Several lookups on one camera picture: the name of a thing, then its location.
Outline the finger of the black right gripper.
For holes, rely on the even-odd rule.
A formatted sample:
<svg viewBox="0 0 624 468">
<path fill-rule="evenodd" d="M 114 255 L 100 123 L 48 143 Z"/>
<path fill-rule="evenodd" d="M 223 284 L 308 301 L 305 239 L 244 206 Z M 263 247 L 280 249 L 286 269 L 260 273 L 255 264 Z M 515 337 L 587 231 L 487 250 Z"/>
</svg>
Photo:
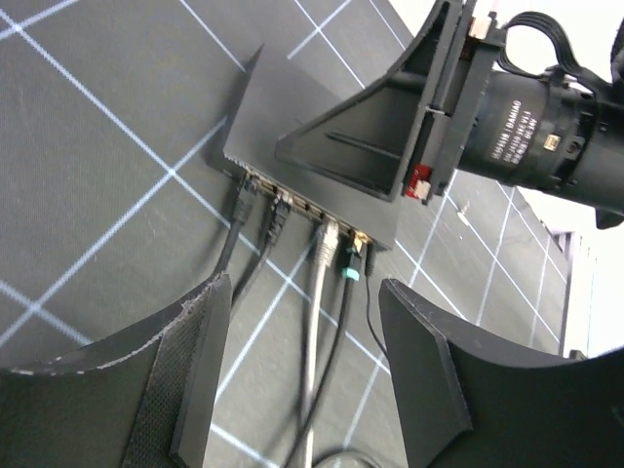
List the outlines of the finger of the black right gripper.
<svg viewBox="0 0 624 468">
<path fill-rule="evenodd" d="M 393 200 L 402 186 L 410 132 L 427 79 L 438 78 L 438 42 L 450 1 L 437 1 L 420 31 L 378 79 L 281 136 L 275 157 L 371 196 Z"/>
</svg>

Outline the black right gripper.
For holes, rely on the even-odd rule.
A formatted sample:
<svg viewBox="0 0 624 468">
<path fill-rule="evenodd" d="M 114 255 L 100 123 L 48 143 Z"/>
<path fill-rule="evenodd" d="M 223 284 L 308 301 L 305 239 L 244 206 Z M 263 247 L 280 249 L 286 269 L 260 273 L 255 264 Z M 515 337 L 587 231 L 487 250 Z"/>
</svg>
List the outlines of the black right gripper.
<svg viewBox="0 0 624 468">
<path fill-rule="evenodd" d="M 497 26 L 474 5 L 438 1 L 416 39 L 435 42 L 450 71 L 448 95 L 431 103 L 432 124 L 413 158 L 413 196 L 445 192 L 454 170 L 576 203 L 598 200 L 598 77 L 577 62 L 551 17 L 524 12 Z M 552 43 L 557 63 L 530 74 L 507 57 L 509 29 L 525 26 Z"/>
</svg>

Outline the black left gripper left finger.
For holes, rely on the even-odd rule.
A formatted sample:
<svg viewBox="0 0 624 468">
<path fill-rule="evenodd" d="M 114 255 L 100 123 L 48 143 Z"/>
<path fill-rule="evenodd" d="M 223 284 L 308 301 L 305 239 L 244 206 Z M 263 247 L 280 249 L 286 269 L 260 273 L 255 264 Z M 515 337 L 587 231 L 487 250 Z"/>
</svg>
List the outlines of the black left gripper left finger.
<svg viewBox="0 0 624 468">
<path fill-rule="evenodd" d="M 2 465 L 202 466 L 231 294 L 219 273 L 107 338 L 3 368 Z"/>
</svg>

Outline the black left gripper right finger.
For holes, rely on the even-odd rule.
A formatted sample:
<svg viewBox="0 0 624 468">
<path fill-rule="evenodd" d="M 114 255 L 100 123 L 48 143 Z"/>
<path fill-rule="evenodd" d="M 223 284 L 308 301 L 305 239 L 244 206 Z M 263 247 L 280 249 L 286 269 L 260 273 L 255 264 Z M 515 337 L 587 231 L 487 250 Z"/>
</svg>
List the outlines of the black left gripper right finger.
<svg viewBox="0 0 624 468">
<path fill-rule="evenodd" d="M 502 338 L 395 279 L 378 294 L 411 467 L 619 467 L 623 353 L 572 360 Z"/>
</svg>

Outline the black network switch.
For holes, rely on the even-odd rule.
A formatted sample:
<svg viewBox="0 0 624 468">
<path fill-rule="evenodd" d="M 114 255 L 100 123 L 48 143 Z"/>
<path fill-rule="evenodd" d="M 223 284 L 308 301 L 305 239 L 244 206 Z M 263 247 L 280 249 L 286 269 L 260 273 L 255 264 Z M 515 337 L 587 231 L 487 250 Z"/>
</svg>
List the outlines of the black network switch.
<svg viewBox="0 0 624 468">
<path fill-rule="evenodd" d="M 230 176 L 250 170 L 389 250 L 400 204 L 329 176 L 354 160 L 352 147 L 305 125 L 339 97 L 275 49 L 262 45 L 234 88 L 226 121 L 208 165 Z"/>
</svg>

